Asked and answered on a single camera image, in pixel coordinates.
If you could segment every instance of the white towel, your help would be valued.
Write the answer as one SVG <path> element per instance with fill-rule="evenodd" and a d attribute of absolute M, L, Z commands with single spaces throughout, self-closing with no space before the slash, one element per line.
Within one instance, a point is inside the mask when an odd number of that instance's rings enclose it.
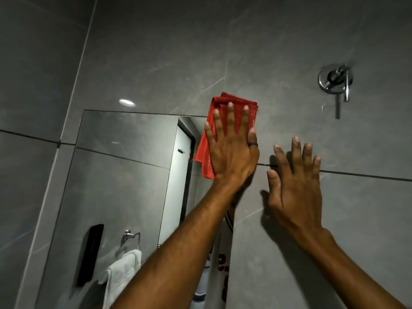
<path fill-rule="evenodd" d="M 103 309 L 109 309 L 124 290 L 136 272 L 140 269 L 142 252 L 133 249 L 109 266 L 100 276 L 99 284 L 107 282 Z"/>

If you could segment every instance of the fingernail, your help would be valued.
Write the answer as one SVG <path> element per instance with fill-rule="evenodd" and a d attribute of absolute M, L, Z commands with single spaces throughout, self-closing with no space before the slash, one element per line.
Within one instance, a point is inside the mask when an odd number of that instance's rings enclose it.
<path fill-rule="evenodd" d="M 268 170 L 267 171 L 267 176 L 270 178 L 276 177 L 276 171 L 275 170 Z"/>

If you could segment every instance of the white door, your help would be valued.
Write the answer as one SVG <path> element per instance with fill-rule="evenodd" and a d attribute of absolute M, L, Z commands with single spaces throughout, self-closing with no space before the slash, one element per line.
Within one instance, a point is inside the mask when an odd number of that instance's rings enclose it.
<path fill-rule="evenodd" d="M 173 147 L 166 199 L 164 201 L 162 224 L 160 227 L 160 245 L 163 244 L 163 242 L 179 226 L 183 204 L 183 193 L 186 184 L 186 173 L 188 171 L 190 144 L 190 138 L 180 127 L 178 127 L 176 131 L 175 145 Z"/>

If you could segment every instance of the towel ring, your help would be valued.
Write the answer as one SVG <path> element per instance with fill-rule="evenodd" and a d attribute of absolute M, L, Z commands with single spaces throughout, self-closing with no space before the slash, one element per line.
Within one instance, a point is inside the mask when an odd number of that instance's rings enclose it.
<path fill-rule="evenodd" d="M 136 235 L 138 236 L 137 249 L 139 249 L 139 247 L 140 247 L 140 232 L 138 232 L 136 234 L 133 234 L 133 233 L 131 233 L 131 230 L 125 230 L 124 231 L 123 236 L 121 237 L 120 247 L 122 247 L 128 239 L 134 239 L 136 237 Z"/>

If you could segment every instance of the hand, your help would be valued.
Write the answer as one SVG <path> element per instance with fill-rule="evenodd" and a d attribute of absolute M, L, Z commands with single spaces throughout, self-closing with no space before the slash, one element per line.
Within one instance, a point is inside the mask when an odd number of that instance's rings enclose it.
<path fill-rule="evenodd" d="M 233 183 L 239 189 L 246 179 L 255 172 L 259 159 L 259 149 L 255 128 L 249 129 L 249 107 L 245 105 L 238 133 L 235 133 L 235 116 L 232 102 L 227 105 L 227 131 L 224 135 L 222 120 L 218 109 L 214 111 L 217 139 L 208 122 L 205 133 L 209 143 L 215 179 Z"/>
<path fill-rule="evenodd" d="M 298 244 L 317 238 L 329 231 L 322 228 L 322 194 L 319 182 L 321 158 L 312 161 L 312 144 L 305 144 L 301 153 L 298 137 L 292 140 L 292 165 L 282 149 L 275 145 L 279 174 L 267 171 L 269 206 L 280 225 L 286 228 Z"/>

